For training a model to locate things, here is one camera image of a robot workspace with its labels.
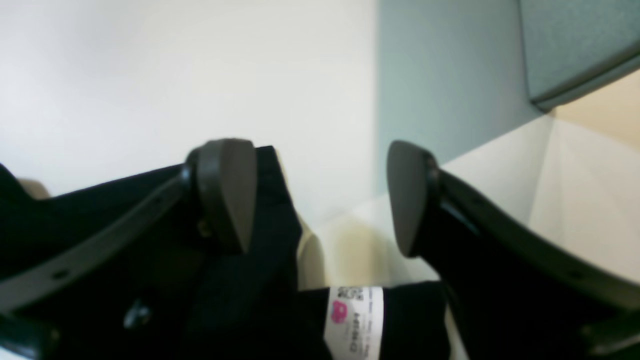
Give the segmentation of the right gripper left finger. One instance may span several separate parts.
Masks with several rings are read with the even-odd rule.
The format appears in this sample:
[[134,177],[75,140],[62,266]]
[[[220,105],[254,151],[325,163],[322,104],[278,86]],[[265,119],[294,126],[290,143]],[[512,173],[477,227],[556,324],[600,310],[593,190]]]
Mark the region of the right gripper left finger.
[[77,192],[71,215],[38,210],[9,172],[1,185],[1,310],[13,312],[59,292],[123,251],[179,203],[195,209],[217,246],[247,253],[258,191],[251,141],[217,139],[178,167],[121,178]]

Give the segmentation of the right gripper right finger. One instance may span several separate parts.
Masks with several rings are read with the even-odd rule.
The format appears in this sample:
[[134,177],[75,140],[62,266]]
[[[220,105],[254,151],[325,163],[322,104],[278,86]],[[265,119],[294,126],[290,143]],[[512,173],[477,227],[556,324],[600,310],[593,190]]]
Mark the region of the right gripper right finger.
[[471,360],[637,360],[639,285],[524,227],[425,148],[386,160],[398,249],[438,274]]

